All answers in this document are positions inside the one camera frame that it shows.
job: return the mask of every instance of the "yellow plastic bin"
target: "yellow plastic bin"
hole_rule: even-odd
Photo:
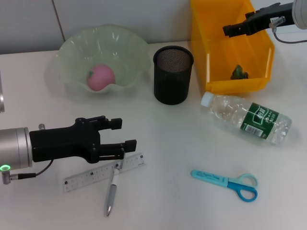
[[[254,11],[249,0],[191,0],[191,45],[201,88],[216,94],[253,92],[271,79],[274,45],[266,31],[229,38],[223,26],[243,22]],[[248,79],[230,80],[236,66]]]

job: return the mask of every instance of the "black mesh pen holder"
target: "black mesh pen holder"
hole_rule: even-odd
[[[159,49],[154,62],[154,96],[164,104],[179,104],[189,92],[193,55],[180,46]]]

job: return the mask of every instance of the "robotic arm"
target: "robotic arm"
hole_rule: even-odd
[[[295,0],[293,3],[280,3],[261,8],[256,12],[245,14],[246,20],[239,24],[223,27],[225,36],[253,35],[268,28],[295,24],[298,28],[307,29],[307,0]]]
[[[74,125],[65,128],[46,130],[40,124],[40,130],[32,132],[28,128],[0,130],[0,171],[3,183],[36,177],[36,173],[10,175],[10,170],[31,167],[32,161],[52,161],[73,156],[82,157],[88,163],[123,159],[125,152],[135,151],[136,140],[102,145],[99,134],[99,130],[121,129],[121,125],[120,118],[109,121],[105,116],[100,116],[77,118]]]

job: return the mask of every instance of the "pink ball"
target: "pink ball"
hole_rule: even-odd
[[[109,66],[99,64],[90,69],[86,81],[92,90],[100,91],[109,84],[115,84],[115,74]]]

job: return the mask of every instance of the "green bottle label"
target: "green bottle label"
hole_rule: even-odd
[[[251,104],[241,129],[266,139],[270,134],[279,113],[259,104]]]

